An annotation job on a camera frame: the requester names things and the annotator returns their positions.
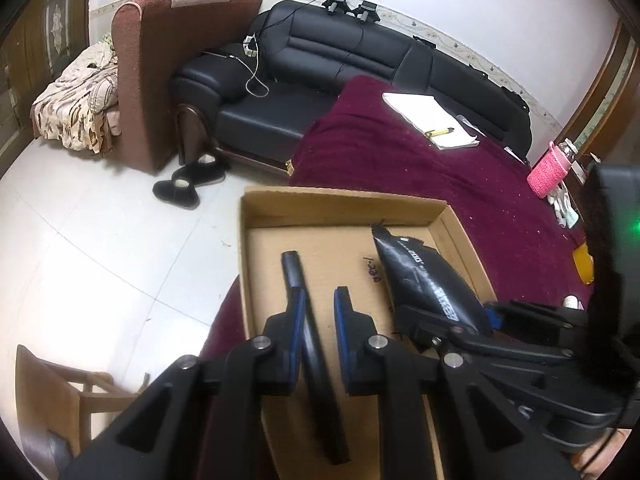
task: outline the white notebook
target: white notebook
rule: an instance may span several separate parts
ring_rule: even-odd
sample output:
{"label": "white notebook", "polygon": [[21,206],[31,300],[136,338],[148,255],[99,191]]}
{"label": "white notebook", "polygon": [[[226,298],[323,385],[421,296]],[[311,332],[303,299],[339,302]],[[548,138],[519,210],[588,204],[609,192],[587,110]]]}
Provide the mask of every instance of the white notebook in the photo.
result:
{"label": "white notebook", "polygon": [[[384,92],[382,99],[441,150],[476,146],[479,143],[478,139],[470,136],[433,96]],[[433,137],[429,134],[447,129],[452,129],[452,132]]]}

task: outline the black handle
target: black handle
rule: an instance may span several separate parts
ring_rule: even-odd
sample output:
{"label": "black handle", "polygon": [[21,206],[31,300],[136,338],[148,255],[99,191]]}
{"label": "black handle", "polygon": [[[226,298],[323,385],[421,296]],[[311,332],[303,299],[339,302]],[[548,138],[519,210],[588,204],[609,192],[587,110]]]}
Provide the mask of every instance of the black handle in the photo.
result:
{"label": "black handle", "polygon": [[[295,286],[306,291],[305,275],[297,251],[282,253],[282,272],[287,285],[287,296]],[[348,462],[349,447],[342,426],[340,408],[322,353],[316,318],[311,310],[308,293],[303,327],[302,371],[305,375],[316,433],[325,456],[334,465]]]}

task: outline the black slipper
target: black slipper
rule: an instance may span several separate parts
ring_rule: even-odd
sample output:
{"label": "black slipper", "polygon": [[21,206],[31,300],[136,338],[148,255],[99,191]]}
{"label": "black slipper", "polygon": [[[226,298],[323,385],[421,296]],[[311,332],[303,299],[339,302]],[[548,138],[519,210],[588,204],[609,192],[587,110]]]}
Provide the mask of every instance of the black slipper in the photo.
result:
{"label": "black slipper", "polygon": [[153,192],[158,200],[185,209],[196,209],[200,204],[195,187],[184,178],[160,180],[154,184]]}
{"label": "black slipper", "polygon": [[174,171],[171,179],[183,178],[194,186],[204,186],[205,184],[216,184],[225,179],[228,166],[225,161],[215,155],[205,153],[198,160]]}

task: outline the brown armchair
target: brown armchair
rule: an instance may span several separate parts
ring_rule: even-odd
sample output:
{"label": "brown armchair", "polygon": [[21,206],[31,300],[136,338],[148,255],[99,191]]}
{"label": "brown armchair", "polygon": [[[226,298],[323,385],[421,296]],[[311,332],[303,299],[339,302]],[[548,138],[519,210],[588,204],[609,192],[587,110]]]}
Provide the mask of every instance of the brown armchair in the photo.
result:
{"label": "brown armchair", "polygon": [[168,81],[204,48],[244,39],[262,0],[131,0],[111,23],[121,135],[113,156],[153,173],[175,153]]}

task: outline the wooden chair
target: wooden chair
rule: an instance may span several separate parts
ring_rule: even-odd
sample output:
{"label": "wooden chair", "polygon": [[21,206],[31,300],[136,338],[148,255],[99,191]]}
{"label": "wooden chair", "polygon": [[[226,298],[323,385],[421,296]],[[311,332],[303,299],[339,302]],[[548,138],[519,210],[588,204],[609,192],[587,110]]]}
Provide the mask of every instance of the wooden chair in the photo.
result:
{"label": "wooden chair", "polygon": [[[70,383],[82,384],[79,391]],[[94,393],[94,386],[106,393]],[[15,401],[24,453],[46,478],[60,472],[91,441],[92,413],[121,412],[136,398],[103,372],[38,359],[18,345]]]}

